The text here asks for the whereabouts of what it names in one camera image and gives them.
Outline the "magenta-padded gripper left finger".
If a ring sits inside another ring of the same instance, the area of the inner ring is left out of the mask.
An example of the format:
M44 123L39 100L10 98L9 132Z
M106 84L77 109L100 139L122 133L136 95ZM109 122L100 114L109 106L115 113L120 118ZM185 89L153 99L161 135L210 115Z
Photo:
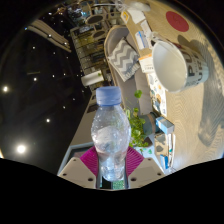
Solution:
M100 188L99 161L95 147L88 149L80 158L72 157L58 176L84 188Z

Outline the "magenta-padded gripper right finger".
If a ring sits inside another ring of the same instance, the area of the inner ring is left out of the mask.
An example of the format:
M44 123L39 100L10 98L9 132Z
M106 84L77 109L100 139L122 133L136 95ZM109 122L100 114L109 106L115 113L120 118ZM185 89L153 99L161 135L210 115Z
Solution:
M144 158L129 147L125 159L125 188L134 189L157 181L165 174L153 158Z

